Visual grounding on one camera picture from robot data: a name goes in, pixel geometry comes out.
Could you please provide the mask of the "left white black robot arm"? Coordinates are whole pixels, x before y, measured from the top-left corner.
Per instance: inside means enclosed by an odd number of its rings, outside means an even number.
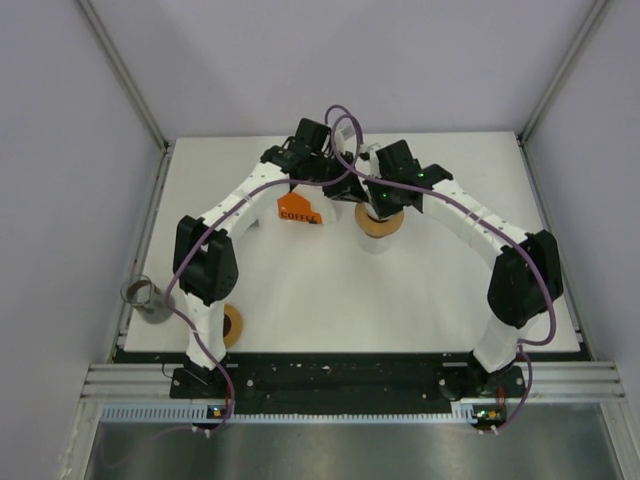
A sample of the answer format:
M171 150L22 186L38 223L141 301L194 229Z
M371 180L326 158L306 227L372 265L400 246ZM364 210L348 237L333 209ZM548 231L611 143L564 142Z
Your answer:
M192 384L205 396L226 387L219 366L226 354L225 299L235 288L239 268L236 244L259 216L298 185L322 187L329 196L356 183L348 170L361 155L362 134L355 134L355 151L336 127L302 119L293 136L261 155L238 187L198 218L178 223L169 286L178 286L186 311L178 312L189 326L188 365L195 368Z

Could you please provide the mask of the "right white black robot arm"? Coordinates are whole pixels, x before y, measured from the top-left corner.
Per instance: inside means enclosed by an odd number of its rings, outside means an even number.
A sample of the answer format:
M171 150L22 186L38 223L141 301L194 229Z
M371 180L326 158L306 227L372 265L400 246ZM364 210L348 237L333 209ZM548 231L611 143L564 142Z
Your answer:
M375 215L387 219L413 207L447 227L490 267L490 319L472 351L477 364L467 370L469 388L487 396L504 380L527 323L555 313L564 293L558 245L547 230L517 227L467 193L438 164L423 167L404 140L369 147L362 155L371 172L364 184Z

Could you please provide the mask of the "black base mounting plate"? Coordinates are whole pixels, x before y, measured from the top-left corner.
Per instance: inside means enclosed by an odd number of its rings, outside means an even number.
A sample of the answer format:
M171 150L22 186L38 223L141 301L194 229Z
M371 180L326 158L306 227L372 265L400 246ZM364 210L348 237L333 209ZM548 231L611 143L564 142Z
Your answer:
M454 402L502 404L526 391L526 368L482 372L468 354L230 353L224 373L203 373L179 354L120 354L118 364L175 364L173 400L234 398L242 414L445 413Z

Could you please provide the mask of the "orange white coffee filter bag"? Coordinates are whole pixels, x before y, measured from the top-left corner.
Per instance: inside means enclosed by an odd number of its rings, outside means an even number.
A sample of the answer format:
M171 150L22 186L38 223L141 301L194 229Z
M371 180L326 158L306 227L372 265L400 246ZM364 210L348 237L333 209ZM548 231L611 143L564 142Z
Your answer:
M312 225L328 225L337 222L332 201L321 187L298 185L277 200L281 220Z

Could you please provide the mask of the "glass carafe with wooden collar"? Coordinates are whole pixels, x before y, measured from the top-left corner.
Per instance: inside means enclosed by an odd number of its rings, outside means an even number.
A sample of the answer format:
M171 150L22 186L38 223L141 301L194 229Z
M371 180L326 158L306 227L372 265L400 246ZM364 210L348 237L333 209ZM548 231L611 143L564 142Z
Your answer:
M374 238L368 235L361 236L359 239L361 248L370 254L382 254L387 251L391 245L389 237Z

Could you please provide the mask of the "aluminium frame rail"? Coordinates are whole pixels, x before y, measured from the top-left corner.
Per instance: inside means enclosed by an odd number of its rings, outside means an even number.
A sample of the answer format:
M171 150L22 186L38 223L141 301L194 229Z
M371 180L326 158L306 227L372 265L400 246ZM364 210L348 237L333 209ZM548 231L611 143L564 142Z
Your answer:
M89 367L81 398L133 401L169 397L175 364L94 364Z

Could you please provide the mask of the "wooden rimmed glass dripper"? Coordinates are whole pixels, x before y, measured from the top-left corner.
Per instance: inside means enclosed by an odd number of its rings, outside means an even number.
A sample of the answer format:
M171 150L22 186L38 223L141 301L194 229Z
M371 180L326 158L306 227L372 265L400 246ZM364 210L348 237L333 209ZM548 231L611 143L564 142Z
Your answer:
M404 222L404 213L399 212L387 218L378 218L369 212L369 204L358 203L354 209L357 226L368 237L382 239L395 234Z

